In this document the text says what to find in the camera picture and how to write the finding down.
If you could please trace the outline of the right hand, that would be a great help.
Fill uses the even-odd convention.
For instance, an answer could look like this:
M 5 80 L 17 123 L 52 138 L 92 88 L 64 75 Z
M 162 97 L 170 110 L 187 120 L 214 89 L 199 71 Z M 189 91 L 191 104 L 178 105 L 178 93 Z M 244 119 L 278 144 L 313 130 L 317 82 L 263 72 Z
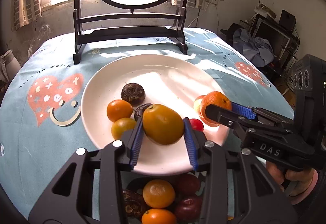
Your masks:
M 296 186 L 289 194 L 289 200 L 293 205 L 299 204 L 308 197 L 318 181 L 318 173 L 313 168 L 308 168 L 301 172 L 287 170 L 285 174 L 283 174 L 283 172 L 277 168 L 277 165 L 272 162 L 266 161 L 265 167 L 282 191 L 284 191 L 282 184 L 285 180 L 297 182 Z

